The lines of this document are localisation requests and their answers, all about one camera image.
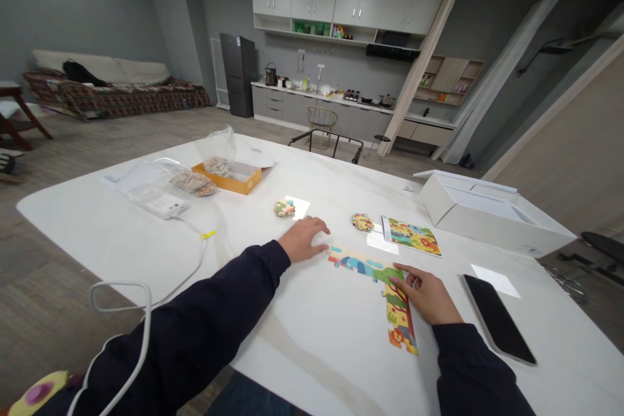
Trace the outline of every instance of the sofa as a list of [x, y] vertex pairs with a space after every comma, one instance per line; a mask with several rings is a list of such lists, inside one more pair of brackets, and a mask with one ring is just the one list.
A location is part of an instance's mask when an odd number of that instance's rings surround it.
[[[39, 104], [79, 118], [124, 117], [210, 104], [203, 86], [173, 78], [163, 63], [44, 50], [32, 54], [37, 70], [23, 76]], [[112, 86], [69, 80], [63, 63], [70, 59]]]

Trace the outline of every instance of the open white box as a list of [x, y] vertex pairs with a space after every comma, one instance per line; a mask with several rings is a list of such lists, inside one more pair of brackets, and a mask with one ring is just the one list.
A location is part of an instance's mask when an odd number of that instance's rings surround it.
[[511, 187], [438, 173], [429, 176], [421, 199], [435, 227], [531, 257], [577, 238]]

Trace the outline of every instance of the wire chair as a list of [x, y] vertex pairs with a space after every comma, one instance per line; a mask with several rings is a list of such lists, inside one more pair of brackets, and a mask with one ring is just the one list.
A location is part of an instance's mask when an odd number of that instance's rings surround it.
[[307, 121], [310, 124], [310, 130], [317, 128], [325, 130], [327, 134], [327, 144], [325, 146], [323, 145], [323, 134], [320, 136], [320, 146], [312, 146], [320, 150], [329, 148], [332, 144], [332, 129], [338, 123], [338, 114], [324, 107], [310, 106], [307, 108]]
[[330, 132], [328, 130], [325, 129], [312, 129], [308, 132], [305, 132], [301, 135], [298, 135], [294, 138], [291, 139], [290, 143], [288, 143], [288, 146], [290, 146], [291, 144], [301, 140], [302, 138], [305, 137], [309, 137], [308, 140], [305, 142], [308, 146], [309, 146], [309, 151], [310, 153], [312, 152], [312, 134], [315, 132], [325, 132], [331, 135], [335, 135], [336, 136], [336, 145], [333, 147], [333, 155], [331, 155], [332, 158], [336, 158], [336, 150], [338, 149], [338, 141], [340, 141], [340, 138], [346, 138], [347, 140], [349, 140], [349, 142], [351, 141], [355, 141], [359, 143], [359, 148], [356, 151], [356, 155], [354, 156], [354, 158], [351, 160], [351, 162], [353, 164], [357, 164], [359, 162], [359, 156], [362, 154], [362, 149], [364, 148], [364, 143], [361, 140], [358, 140], [357, 138], [349, 138], [348, 136], [344, 136], [344, 135], [338, 135], [337, 133], [334, 132]]

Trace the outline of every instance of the dark sleeve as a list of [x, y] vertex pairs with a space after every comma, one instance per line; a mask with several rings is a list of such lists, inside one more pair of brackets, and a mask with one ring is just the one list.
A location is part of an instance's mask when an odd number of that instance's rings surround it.
[[[111, 414], [174, 415], [203, 391], [234, 358], [290, 264], [276, 240], [252, 246], [213, 277], [155, 309], [145, 363]], [[137, 364], [142, 336], [143, 323], [106, 345], [74, 415], [97, 415], [112, 400]], [[82, 385], [81, 380], [63, 389], [37, 415], [65, 416]]]
[[514, 372], [472, 324], [434, 325], [440, 349], [437, 396], [442, 416], [535, 416]]

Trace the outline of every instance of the person's right hand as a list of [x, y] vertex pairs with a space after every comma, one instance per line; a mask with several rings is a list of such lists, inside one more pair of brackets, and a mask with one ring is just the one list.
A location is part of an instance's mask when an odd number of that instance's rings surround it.
[[331, 234], [329, 228], [320, 218], [306, 216], [297, 221], [292, 227], [278, 239], [279, 245], [284, 249], [291, 263], [297, 263], [314, 257], [329, 248], [328, 245], [312, 245], [313, 237], [319, 232]]
[[427, 322], [431, 325], [463, 323], [441, 279], [413, 266], [395, 263], [395, 268], [408, 273], [407, 281], [396, 276], [391, 276], [390, 281], [407, 294]]

